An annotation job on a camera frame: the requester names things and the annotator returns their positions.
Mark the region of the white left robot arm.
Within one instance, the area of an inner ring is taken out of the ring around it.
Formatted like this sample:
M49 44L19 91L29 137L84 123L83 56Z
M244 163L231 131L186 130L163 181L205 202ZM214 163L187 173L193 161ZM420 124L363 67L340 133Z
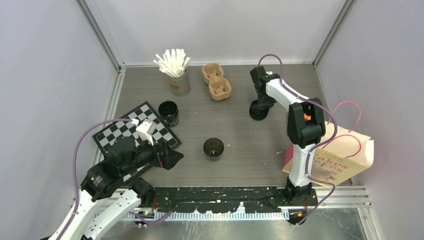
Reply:
M72 209L50 240L95 240L137 206L148 207L153 186L141 178L151 167L172 169L184 154L165 140L141 144L131 137L118 138L104 160L91 167L83 179Z

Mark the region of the single black coffee cup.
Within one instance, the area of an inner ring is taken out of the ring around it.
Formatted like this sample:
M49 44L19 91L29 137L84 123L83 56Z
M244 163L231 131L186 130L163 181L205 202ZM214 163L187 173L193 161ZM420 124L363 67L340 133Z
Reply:
M224 152L224 143L219 138L209 138L203 144L203 152L210 161L217 161Z

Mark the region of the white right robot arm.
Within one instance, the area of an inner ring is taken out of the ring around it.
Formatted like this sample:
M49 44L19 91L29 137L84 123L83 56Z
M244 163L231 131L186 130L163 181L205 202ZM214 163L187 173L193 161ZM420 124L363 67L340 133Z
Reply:
M326 134L324 107L319 98L308 98L288 86L281 77L263 66L250 71L257 99L249 107L256 121L265 119L275 103L287 110L287 135L293 145L292 168L284 189L284 200L299 205L312 193L310 171L315 147Z

